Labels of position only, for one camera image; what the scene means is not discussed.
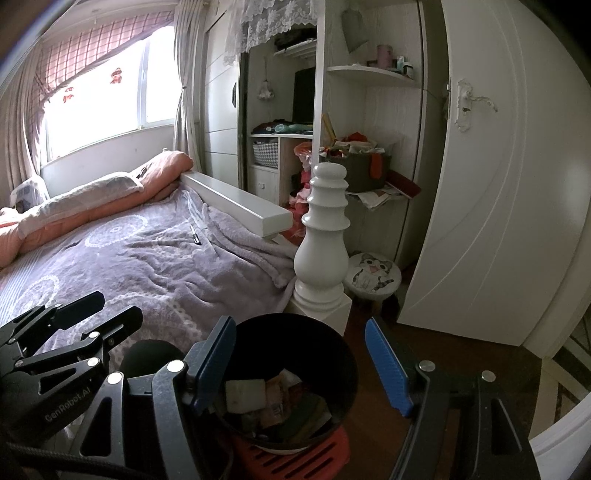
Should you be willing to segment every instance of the pink plaid curtain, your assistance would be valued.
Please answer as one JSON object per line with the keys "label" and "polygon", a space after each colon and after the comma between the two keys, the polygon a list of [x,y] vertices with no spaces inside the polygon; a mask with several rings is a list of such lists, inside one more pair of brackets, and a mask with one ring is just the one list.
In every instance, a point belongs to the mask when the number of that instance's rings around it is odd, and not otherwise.
{"label": "pink plaid curtain", "polygon": [[134,42],[149,37],[155,30],[172,23],[173,19],[173,10],[137,15],[106,25],[97,25],[50,46],[43,45],[29,112],[33,157],[36,156],[43,105],[56,90]]}

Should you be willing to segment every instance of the window sill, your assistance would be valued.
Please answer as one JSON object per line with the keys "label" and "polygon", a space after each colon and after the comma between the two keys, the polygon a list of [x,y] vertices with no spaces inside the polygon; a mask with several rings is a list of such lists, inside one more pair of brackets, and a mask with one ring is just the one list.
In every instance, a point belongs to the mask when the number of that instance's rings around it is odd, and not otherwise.
{"label": "window sill", "polygon": [[166,128],[166,127],[174,127],[174,122],[173,121],[168,122],[168,123],[155,122],[154,125],[149,125],[149,126],[144,127],[144,128],[137,128],[136,130],[130,130],[128,132],[123,132],[122,134],[119,134],[119,135],[113,135],[112,137],[104,138],[104,139],[99,140],[99,141],[96,141],[94,143],[85,145],[84,147],[80,147],[80,148],[77,148],[75,150],[72,150],[71,152],[68,152],[66,155],[64,155],[62,157],[57,157],[57,158],[54,158],[53,160],[50,160],[50,161],[44,163],[43,165],[41,165],[41,170],[43,170],[43,168],[47,167],[48,165],[54,164],[56,162],[59,162],[60,160],[63,160],[64,158],[68,158],[69,156],[71,156],[71,155],[73,155],[75,153],[79,153],[79,152],[81,152],[83,150],[86,150],[87,148],[96,147],[97,145],[101,145],[101,144],[103,144],[105,142],[108,142],[110,140],[114,140],[115,138],[128,137],[130,135],[134,135],[134,134],[137,134],[139,132],[144,132],[146,130],[154,130],[156,128]]}

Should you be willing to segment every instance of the wooden floor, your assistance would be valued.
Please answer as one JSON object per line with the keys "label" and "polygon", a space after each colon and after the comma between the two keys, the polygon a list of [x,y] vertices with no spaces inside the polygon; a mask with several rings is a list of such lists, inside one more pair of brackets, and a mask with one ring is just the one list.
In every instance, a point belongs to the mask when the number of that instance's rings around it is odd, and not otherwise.
{"label": "wooden floor", "polygon": [[[540,359],[523,347],[398,325],[395,323],[396,312],[396,307],[385,303],[382,316],[397,339],[408,345],[418,358],[433,361],[437,368],[465,375],[493,371],[514,402],[525,431],[529,432],[540,381]],[[345,332],[345,341],[358,364],[359,390],[344,421],[351,459],[335,480],[388,480],[410,424],[390,407],[365,347],[364,328],[370,316],[369,306],[354,303]],[[452,460],[453,442],[444,445],[439,470],[448,472]],[[437,474],[437,480],[448,477],[445,473]],[[248,476],[240,465],[235,465],[232,479],[245,478]]]}

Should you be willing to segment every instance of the red slotted plastic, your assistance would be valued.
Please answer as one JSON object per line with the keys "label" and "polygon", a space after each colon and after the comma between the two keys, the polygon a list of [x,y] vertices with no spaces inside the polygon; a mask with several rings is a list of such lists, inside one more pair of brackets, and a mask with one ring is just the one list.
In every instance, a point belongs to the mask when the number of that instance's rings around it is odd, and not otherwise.
{"label": "red slotted plastic", "polygon": [[351,456],[343,427],[324,442],[293,455],[274,455],[232,436],[232,443],[246,470],[256,480],[332,480]]}

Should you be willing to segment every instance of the white bed post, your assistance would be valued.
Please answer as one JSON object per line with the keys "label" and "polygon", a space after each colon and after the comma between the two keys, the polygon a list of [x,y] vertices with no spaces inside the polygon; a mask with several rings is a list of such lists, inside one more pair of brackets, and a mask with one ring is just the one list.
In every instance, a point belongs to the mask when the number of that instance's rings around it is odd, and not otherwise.
{"label": "white bed post", "polygon": [[343,242],[343,231],[350,225],[345,216],[347,170],[335,163],[321,163],[313,174],[310,211],[302,217],[306,236],[295,255],[297,281],[286,312],[325,322],[343,335],[351,310],[351,299],[343,291],[349,266]]}

